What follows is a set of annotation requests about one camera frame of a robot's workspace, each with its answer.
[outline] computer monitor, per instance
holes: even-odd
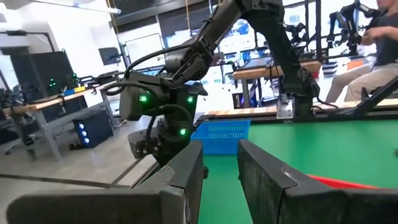
[[[98,50],[104,65],[112,65],[121,61],[119,50],[116,47],[106,47]]]

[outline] blue plastic crate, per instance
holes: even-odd
[[[204,154],[236,154],[240,139],[247,139],[250,121],[205,122],[191,140],[202,141]]]

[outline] concrete floor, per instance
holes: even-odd
[[[331,79],[321,79],[319,84],[322,88],[321,98],[325,96],[330,88]],[[217,97],[211,95],[208,99],[220,100],[220,94]],[[202,103],[198,111],[208,111],[207,105],[214,100],[206,100]],[[226,104],[228,108],[217,108],[218,110],[228,110],[232,104]],[[145,129],[149,122],[148,117],[143,117],[140,121],[128,123],[125,126],[115,130],[115,136],[109,138],[104,143],[94,149],[82,149],[79,151],[70,151],[68,144],[76,139],[76,134],[66,134],[57,139],[60,146],[63,162],[55,162],[55,159],[49,148],[43,144],[35,145],[37,152],[37,161],[31,162],[23,150],[16,147],[11,155],[5,156],[0,153],[0,174],[25,175],[31,177],[51,177],[56,179],[85,180],[93,182],[102,182],[110,184],[117,179],[129,166],[135,162],[129,144],[127,135],[131,132]],[[0,146],[0,152],[3,152],[4,146]],[[150,166],[155,159],[146,157],[139,165],[130,171],[119,184],[133,184]],[[0,224],[6,222],[7,205],[15,198],[36,192],[38,190],[62,190],[62,189],[92,189],[92,187],[83,187],[80,185],[54,184],[48,182],[38,182],[29,180],[14,180],[0,178]]]

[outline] wooden workbench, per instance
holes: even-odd
[[[301,66],[307,69],[309,72],[317,72],[321,69],[322,64],[319,61],[303,62]],[[240,70],[233,73],[234,79],[236,80],[249,80],[262,77],[276,77],[277,74],[283,75],[283,71],[280,66],[272,68],[254,68],[247,70]]]
[[[356,105],[358,105],[360,101],[352,101],[352,102],[344,102],[341,104],[337,104],[341,109],[348,109],[348,108],[354,108]],[[327,105],[321,105],[319,103],[314,103],[316,106],[320,106],[321,108],[327,110],[327,109],[334,109],[331,106]],[[386,99],[381,101],[377,106],[397,106],[398,107],[398,99]],[[264,114],[264,113],[276,113],[277,108],[276,106],[271,106],[271,107],[262,107],[262,108],[245,108],[245,109],[236,109],[236,110],[224,110],[224,111],[209,111],[205,114],[208,115],[236,115],[236,114]]]
[[[95,89],[100,91],[105,86],[106,86],[106,84],[98,86]],[[92,93],[93,91],[94,91],[93,88],[92,89],[88,89],[88,90],[85,90],[85,91],[81,91],[81,92],[66,96],[63,99],[65,101],[72,100],[74,98],[78,98],[79,96],[83,96],[84,94]],[[56,105],[56,104],[62,103],[62,99],[61,98],[56,98],[54,100],[51,100],[51,97],[47,98],[48,101],[46,101],[46,98],[43,98],[43,99],[40,100],[40,101],[44,101],[44,103],[35,103],[35,104],[31,104],[31,105],[26,105],[26,106],[15,106],[14,107],[14,112],[15,113],[19,113],[19,114],[26,113],[26,112],[35,112],[35,111],[41,110],[43,108],[46,108],[46,107],[49,107],[49,106],[52,106],[52,105]],[[5,109],[2,110],[2,112],[6,116],[10,116],[11,115],[11,109],[10,108],[5,108]]]

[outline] green tabletop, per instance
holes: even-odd
[[[304,174],[398,188],[398,121],[252,125],[249,140]],[[236,156],[205,156],[200,223],[252,223]]]

